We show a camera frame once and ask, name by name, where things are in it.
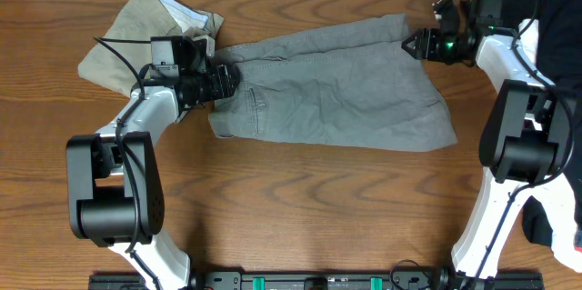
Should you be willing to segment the grey shorts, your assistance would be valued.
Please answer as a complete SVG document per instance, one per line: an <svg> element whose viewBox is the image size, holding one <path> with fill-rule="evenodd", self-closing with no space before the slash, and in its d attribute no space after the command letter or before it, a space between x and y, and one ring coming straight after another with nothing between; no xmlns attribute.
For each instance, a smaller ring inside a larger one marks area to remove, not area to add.
<svg viewBox="0 0 582 290"><path fill-rule="evenodd" d="M311 29L219 50L236 70L217 100L218 137L429 152L457 143L444 97L401 47L404 14Z"/></svg>

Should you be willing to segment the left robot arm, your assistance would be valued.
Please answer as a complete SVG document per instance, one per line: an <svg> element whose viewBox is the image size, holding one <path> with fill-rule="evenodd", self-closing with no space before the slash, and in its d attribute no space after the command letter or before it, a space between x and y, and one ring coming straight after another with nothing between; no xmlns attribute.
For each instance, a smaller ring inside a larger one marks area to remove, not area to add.
<svg viewBox="0 0 582 290"><path fill-rule="evenodd" d="M135 272L90 276L91 289L202 289L204 277L164 229L155 146L190 111L233 96L237 71L214 65L208 35L153 36L151 61L129 69L127 105L107 125L71 137L65 149L73 234L121 255Z"/></svg>

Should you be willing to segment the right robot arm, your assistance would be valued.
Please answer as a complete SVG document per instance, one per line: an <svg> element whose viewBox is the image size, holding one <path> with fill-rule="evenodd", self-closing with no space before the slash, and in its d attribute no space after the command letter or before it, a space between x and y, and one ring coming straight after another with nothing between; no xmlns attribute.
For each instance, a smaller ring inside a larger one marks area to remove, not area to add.
<svg viewBox="0 0 582 290"><path fill-rule="evenodd" d="M581 0L439 0L439 28L402 46L418 60L482 69L497 92L479 144L483 179L435 289L538 289L500 273L516 222L563 265L581 267Z"/></svg>

